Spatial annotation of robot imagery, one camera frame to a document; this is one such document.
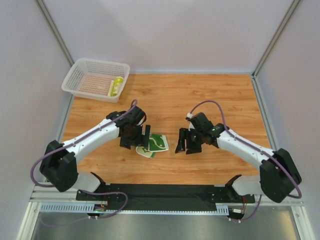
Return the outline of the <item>dark green patterned towel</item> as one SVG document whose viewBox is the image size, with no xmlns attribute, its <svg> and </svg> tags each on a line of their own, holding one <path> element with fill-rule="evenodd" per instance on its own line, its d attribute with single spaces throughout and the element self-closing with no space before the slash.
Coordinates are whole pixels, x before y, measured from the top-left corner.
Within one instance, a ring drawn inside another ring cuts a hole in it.
<svg viewBox="0 0 320 240">
<path fill-rule="evenodd" d="M 152 159 L 156 153 L 166 152 L 169 150 L 167 137 L 162 134 L 153 133 L 149 137 L 147 147 L 137 146 L 135 152 L 145 158 Z"/>
</svg>

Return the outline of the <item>yellow-green crocodile towel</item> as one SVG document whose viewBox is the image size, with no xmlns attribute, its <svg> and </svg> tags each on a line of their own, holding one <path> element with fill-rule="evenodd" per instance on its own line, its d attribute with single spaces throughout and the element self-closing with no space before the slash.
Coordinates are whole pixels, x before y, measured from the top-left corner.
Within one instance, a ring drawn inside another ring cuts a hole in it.
<svg viewBox="0 0 320 240">
<path fill-rule="evenodd" d="M 116 97 L 120 91 L 124 78 L 117 76 L 114 80 L 111 81 L 110 88 L 108 91 L 109 97 Z"/>
</svg>

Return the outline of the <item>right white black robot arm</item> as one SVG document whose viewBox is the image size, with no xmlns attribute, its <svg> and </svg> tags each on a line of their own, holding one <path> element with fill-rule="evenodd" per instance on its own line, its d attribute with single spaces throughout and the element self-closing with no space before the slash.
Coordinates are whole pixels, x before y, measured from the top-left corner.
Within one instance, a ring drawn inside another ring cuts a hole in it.
<svg viewBox="0 0 320 240">
<path fill-rule="evenodd" d="M 226 183 L 232 193 L 264 195 L 275 203 L 281 203 L 285 198 L 302 197 L 299 188 L 302 178 L 287 150 L 262 147 L 228 127 L 216 125 L 206 130 L 180 128 L 175 152 L 201 153 L 203 144 L 230 152 L 258 170 L 258 175 L 239 174 Z"/>
</svg>

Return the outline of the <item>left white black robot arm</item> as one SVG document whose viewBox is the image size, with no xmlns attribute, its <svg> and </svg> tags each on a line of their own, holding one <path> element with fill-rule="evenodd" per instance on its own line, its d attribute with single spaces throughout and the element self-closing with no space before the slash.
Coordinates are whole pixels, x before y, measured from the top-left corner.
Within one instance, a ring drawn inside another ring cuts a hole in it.
<svg viewBox="0 0 320 240">
<path fill-rule="evenodd" d="M 104 119 L 85 133 L 63 143 L 52 141 L 40 165 L 40 172 L 59 192 L 71 188 L 96 193 L 103 180 L 93 172 L 78 170 L 78 164 L 101 145 L 120 138 L 120 146 L 148 147 L 151 126 L 136 125 L 125 119 Z"/>
</svg>

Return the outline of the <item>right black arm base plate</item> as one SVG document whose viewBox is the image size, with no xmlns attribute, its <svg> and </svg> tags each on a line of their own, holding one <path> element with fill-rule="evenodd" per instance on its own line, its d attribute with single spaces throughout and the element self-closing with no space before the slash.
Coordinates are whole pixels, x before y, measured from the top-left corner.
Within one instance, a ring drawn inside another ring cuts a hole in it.
<svg viewBox="0 0 320 240">
<path fill-rule="evenodd" d="M 214 203 L 253 204 L 256 202 L 253 195 L 247 194 L 242 196 L 225 186 L 214 186 L 208 191 L 208 194 Z"/>
</svg>

